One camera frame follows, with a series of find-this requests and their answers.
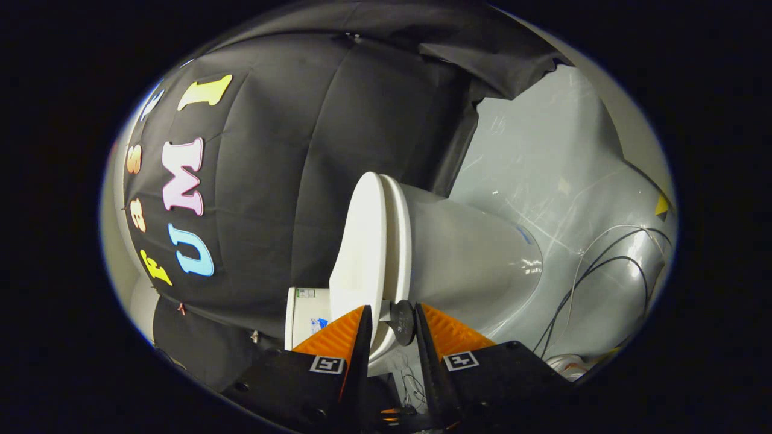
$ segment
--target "toilet lid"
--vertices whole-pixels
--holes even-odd
[[[386,203],[381,179],[362,175],[348,206],[346,226],[330,275],[330,313],[336,320],[369,304],[373,318],[372,345],[378,326],[386,267]]]

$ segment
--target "orange letter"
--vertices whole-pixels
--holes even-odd
[[[139,173],[142,162],[142,147],[140,145],[129,148],[129,154],[126,157],[126,169],[129,173]]]
[[[140,199],[131,201],[129,205],[129,211],[131,212],[131,220],[134,222],[134,227],[142,232],[145,232],[147,227],[144,224],[144,217],[142,216],[142,204]]]

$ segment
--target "colorful letter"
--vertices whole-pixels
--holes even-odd
[[[215,264],[212,262],[212,255],[209,254],[209,250],[206,245],[197,235],[194,233],[181,231],[175,229],[174,226],[169,223],[169,238],[171,242],[176,246],[180,242],[190,244],[198,250],[198,256],[201,259],[188,258],[183,256],[182,253],[177,251],[177,262],[180,263],[180,267],[186,273],[196,273],[202,276],[211,276],[215,272]]]
[[[144,217],[142,216],[142,204],[140,199],[134,199],[129,204],[129,212],[131,213],[131,220],[134,222],[134,227],[142,232],[145,232],[147,227],[144,223]]]
[[[180,111],[188,104],[193,103],[209,103],[210,106],[219,103],[222,94],[225,93],[225,89],[231,83],[231,80],[233,80],[233,76],[228,74],[220,80],[212,81],[210,83],[198,84],[198,81],[194,81],[182,95],[182,98],[180,98],[180,103],[177,105],[177,111]]]
[[[139,173],[142,162],[142,147],[140,145],[132,146],[126,156],[126,169],[129,173]]]
[[[147,271],[150,273],[151,277],[155,279],[161,279],[164,282],[168,283],[170,287],[174,286],[171,284],[171,280],[169,280],[169,276],[166,274],[166,270],[164,270],[164,267],[158,266],[158,264],[147,257],[147,253],[144,252],[144,250],[140,250],[140,256],[142,256],[142,260],[145,263],[145,266],[147,267]]]
[[[148,113],[150,113],[155,106],[158,104],[158,101],[161,100],[161,97],[164,95],[164,92],[166,90],[162,90],[159,92],[155,97],[152,97],[151,100],[147,102],[147,105],[142,110],[142,115],[140,116],[140,122],[144,120],[144,118],[147,116]]]
[[[183,167],[198,171],[201,168],[201,158],[204,154],[204,139],[197,138],[192,143],[171,144],[164,143],[161,151],[161,163],[174,177],[161,190],[164,197],[164,207],[167,211],[172,206],[181,206],[192,209],[197,215],[204,214],[204,202],[201,193],[193,192],[192,195],[184,193],[195,188],[200,182]]]

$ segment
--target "pink letter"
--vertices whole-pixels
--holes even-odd
[[[164,149],[161,152],[161,163],[174,175],[162,190],[164,206],[167,211],[171,210],[172,206],[181,206],[192,209],[197,215],[204,214],[204,202],[201,200],[201,193],[183,194],[195,188],[200,182],[198,178],[183,169],[183,167],[189,167],[193,171],[198,171],[201,168],[201,157],[203,154],[204,139],[200,137],[196,138],[192,143],[164,143]]]

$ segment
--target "toilet bowl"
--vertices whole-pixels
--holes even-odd
[[[539,282],[541,260],[539,246],[524,228],[368,172],[351,196],[329,293],[324,294],[329,310],[319,307],[319,315],[329,314],[332,321],[370,305],[372,365],[398,346],[385,323],[390,302],[426,303],[480,330],[525,304]],[[299,294],[293,290],[286,349],[300,343],[293,330],[309,327],[307,310],[291,312]]]

